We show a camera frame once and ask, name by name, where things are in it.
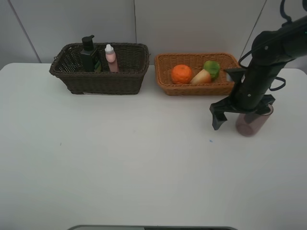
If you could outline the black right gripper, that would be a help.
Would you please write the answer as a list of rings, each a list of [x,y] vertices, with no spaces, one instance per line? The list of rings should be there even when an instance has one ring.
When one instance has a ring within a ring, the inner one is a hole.
[[[225,112],[245,114],[244,121],[247,124],[269,113],[269,106],[273,105],[275,98],[265,93],[268,87],[265,83],[237,83],[228,97],[210,106],[214,130],[227,121]]]

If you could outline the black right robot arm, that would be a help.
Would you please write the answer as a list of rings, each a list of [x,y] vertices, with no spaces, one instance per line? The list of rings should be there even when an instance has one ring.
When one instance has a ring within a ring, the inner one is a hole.
[[[307,54],[307,18],[288,23],[277,31],[263,31],[254,40],[248,67],[226,69],[234,82],[229,96],[211,104],[212,126],[227,121],[226,112],[263,115],[275,98],[266,94],[285,65]]]

